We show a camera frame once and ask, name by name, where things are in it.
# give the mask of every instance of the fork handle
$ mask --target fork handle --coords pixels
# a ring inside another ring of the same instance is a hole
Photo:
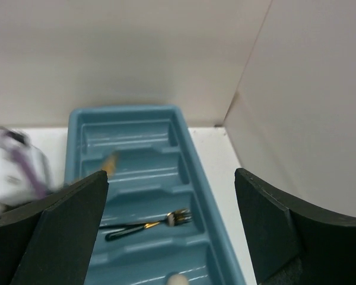
[[[115,230],[113,232],[110,232],[106,235],[106,241],[110,242],[115,239],[122,238],[123,236],[128,236],[133,233],[140,232],[145,229],[144,225],[138,225],[138,226],[129,226],[129,227],[123,227],[118,230]]]

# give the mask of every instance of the white panel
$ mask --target white panel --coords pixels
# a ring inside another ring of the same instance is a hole
[[[119,103],[221,123],[267,2],[0,0],[0,124],[65,125]]]
[[[301,197],[356,216],[356,0],[274,0],[239,92],[276,171]],[[266,175],[229,132],[246,168]]]

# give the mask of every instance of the cutlery tray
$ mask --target cutlery tray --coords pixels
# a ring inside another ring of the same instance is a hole
[[[132,105],[71,113],[66,183],[99,170],[114,152],[116,172],[109,177],[102,224],[159,220],[185,207],[193,220],[176,227],[162,223],[111,242],[104,239],[111,230],[100,229],[85,285],[164,285],[175,273],[193,285],[243,285],[181,111]]]

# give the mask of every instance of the egg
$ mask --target egg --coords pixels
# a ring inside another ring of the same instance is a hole
[[[167,280],[166,285],[189,285],[189,280],[182,274],[174,274]]]

